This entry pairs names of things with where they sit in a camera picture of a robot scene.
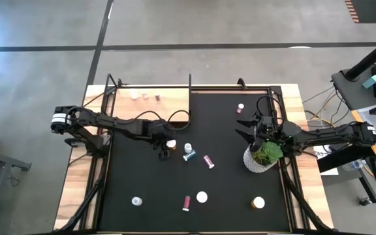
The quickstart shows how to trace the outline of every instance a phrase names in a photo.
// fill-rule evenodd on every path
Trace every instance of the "white container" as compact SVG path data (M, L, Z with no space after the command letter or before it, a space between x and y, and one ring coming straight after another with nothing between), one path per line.
M131 199L131 203L135 206L141 206L143 203L143 200L140 197L135 196L134 198Z
M186 153L190 153L193 151L193 147L191 146L190 143L186 143L184 146L183 146L184 150Z

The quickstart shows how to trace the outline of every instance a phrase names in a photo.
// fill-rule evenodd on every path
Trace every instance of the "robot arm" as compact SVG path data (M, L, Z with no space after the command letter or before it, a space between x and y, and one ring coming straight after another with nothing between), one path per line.
M236 131L257 151L263 142L274 142L281 146L284 156L297 156L308 147L351 143L356 146L372 146L376 143L375 129L367 122L352 122L339 127L304 131L295 123L284 120L277 125L272 117L255 115L249 121L238 120L249 128L248 132Z
M165 144L175 137L175 130L170 128L170 124L163 119L154 121L147 119L123 120L77 106L56 107L50 128L53 133L69 133L84 143L89 155L103 156L107 150L104 146L104 138L91 134L85 128L88 126L119 131L127 138L153 144L154 148L161 146L163 156L159 154L160 159L168 157Z

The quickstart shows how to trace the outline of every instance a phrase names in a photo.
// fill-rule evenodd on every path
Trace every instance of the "white bottle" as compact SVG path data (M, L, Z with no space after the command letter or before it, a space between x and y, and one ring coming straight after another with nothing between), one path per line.
M351 163L344 164L342 168L346 171L351 171L351 170L357 170L359 168L362 168L363 166L364 164L361 160L356 160Z
M134 198L131 199L131 203L135 206L141 206L143 203L143 200L140 197L135 196Z

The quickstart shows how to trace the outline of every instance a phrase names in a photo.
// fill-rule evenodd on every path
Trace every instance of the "green plant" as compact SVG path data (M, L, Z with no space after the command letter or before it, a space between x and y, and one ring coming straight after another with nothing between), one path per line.
M283 156L279 145L273 142L264 142L258 151L252 153L252 158L262 166L268 166Z

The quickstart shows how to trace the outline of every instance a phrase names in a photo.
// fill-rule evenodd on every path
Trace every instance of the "floor stripe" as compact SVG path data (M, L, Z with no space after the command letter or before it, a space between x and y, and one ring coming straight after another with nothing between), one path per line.
M0 46L0 52L92 51L96 46Z
M349 11L349 13L351 13L351 18L352 18L353 22L359 23L358 15L355 11L355 8L353 7L351 0L345 0L345 3L346 3L347 10Z
M106 51L151 50L219 50L219 49L276 49L307 46L310 48L376 47L376 42L294 42L294 43L228 43L228 44L145 44L103 46Z
M97 73L98 62L101 56L102 45L104 44L105 34L107 32L108 21L110 20L110 14L112 11L113 3L114 3L114 0L108 0L107 6L105 8L104 18L102 19L101 29L99 31L97 47L94 51L94 57L91 62L91 67L89 68L89 74L88 74L88 79L86 81L86 86L92 85L95 80L95 74Z

